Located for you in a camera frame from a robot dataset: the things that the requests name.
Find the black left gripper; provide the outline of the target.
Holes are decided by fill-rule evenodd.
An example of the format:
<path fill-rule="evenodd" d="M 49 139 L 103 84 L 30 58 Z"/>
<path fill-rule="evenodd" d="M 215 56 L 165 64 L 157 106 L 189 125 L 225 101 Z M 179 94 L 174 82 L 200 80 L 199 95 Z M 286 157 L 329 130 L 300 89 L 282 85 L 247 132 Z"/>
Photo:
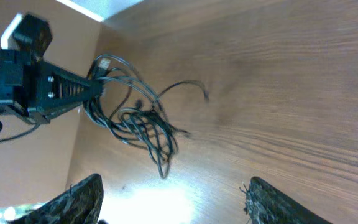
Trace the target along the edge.
<path fill-rule="evenodd" d="M 101 96 L 100 81 L 68 72 L 30 52 L 0 50 L 0 106 L 27 124 L 48 124 Z"/>

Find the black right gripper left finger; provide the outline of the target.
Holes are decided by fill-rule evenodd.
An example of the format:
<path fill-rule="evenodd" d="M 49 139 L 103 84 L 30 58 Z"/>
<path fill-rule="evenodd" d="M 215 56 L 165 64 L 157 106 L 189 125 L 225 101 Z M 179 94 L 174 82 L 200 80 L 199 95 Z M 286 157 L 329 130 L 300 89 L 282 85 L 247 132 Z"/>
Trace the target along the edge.
<path fill-rule="evenodd" d="M 102 177 L 91 174 L 40 208 L 10 222 L 95 224 L 103 198 Z"/>

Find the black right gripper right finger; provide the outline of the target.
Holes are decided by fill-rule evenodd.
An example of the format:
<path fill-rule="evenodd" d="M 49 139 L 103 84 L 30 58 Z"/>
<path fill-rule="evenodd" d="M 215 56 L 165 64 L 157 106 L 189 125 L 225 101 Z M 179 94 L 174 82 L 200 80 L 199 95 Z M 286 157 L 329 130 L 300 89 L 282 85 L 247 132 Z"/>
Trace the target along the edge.
<path fill-rule="evenodd" d="M 243 211 L 249 223 L 330 224 L 260 177 L 252 177 L 239 190 L 245 195 Z"/>

